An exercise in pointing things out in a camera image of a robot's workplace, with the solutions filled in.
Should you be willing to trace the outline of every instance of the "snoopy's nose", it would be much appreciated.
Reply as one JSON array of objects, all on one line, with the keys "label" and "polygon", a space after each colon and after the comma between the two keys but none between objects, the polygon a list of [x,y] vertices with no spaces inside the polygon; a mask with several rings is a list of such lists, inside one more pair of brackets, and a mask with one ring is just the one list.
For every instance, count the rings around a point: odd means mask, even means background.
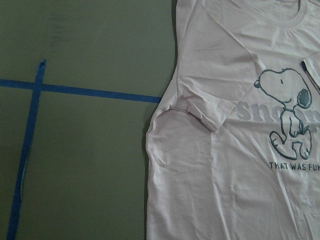
[{"label": "snoopy's nose", "polygon": [[257,89],[261,88],[260,81],[259,81],[259,80],[255,81],[254,86],[255,86]]}]

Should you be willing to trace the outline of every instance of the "cartoon dog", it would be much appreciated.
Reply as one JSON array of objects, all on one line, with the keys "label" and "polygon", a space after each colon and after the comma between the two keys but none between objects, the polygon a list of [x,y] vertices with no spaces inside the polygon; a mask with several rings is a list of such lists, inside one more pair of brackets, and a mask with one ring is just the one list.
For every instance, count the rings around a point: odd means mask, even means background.
[{"label": "cartoon dog", "polygon": [[295,110],[297,106],[308,109],[312,104],[311,92],[304,78],[292,68],[282,71],[267,69],[254,86],[283,105],[281,133],[272,131],[269,135],[274,149],[286,159],[296,160],[297,152],[303,159],[308,159],[312,149],[311,132],[309,126],[304,126],[297,117]]}]

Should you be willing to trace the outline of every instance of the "green surface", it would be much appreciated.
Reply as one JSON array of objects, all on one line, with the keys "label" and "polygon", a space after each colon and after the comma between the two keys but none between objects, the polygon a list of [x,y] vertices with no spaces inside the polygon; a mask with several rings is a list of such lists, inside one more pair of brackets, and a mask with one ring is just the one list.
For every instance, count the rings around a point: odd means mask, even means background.
[{"label": "green surface", "polygon": [[[0,79],[160,97],[175,64],[177,0],[1,1]],[[0,239],[32,91],[0,86]],[[157,104],[42,92],[18,240],[141,240],[145,134]]]}]

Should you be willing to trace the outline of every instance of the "blue tape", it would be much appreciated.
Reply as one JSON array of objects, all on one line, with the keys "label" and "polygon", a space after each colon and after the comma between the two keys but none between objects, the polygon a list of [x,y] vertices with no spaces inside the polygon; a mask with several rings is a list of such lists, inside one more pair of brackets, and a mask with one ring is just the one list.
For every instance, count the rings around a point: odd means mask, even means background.
[{"label": "blue tape", "polygon": [[33,89],[34,83],[0,79],[0,86],[8,87],[8,88],[15,88],[15,89]]},{"label": "blue tape", "polygon": [[110,98],[110,99],[121,99],[121,100],[131,100],[131,101],[140,101],[148,103],[159,103],[161,97],[157,96],[147,96],[147,95],[138,95],[131,93],[115,92],[115,91],[103,91],[71,86],[58,86],[58,85],[49,85],[43,84],[42,90],[46,92],[53,93],[64,93],[64,94],[75,94],[83,96],[92,96],[92,97],[101,97],[101,98]]},{"label": "blue tape", "polygon": [[32,141],[34,138],[40,95],[42,91],[42,82],[43,82],[45,70],[46,70],[46,62],[47,62],[46,60],[43,60],[39,64],[36,77],[35,77],[35,82],[32,84],[33,92],[32,92],[31,104],[30,104],[30,109],[28,114],[28,120],[25,128],[25,135],[24,135],[23,146],[21,151],[19,169],[18,169],[18,174],[16,178],[16,183],[15,183],[15,190],[14,190],[13,202],[11,207],[11,215],[10,215],[8,232],[7,232],[7,240],[14,240],[16,238],[16,234],[18,230],[20,210],[21,210],[21,204],[22,204],[22,187],[23,187],[23,181],[25,177],[28,157],[30,154]]}]

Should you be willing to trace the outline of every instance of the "clothing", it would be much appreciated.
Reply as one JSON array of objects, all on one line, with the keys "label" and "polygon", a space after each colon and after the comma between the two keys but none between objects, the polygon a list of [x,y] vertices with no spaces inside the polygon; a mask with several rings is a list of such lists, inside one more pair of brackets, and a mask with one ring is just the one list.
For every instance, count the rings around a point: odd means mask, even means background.
[{"label": "clothing", "polygon": [[320,239],[319,13],[178,1],[177,66],[146,136],[147,239]]}]

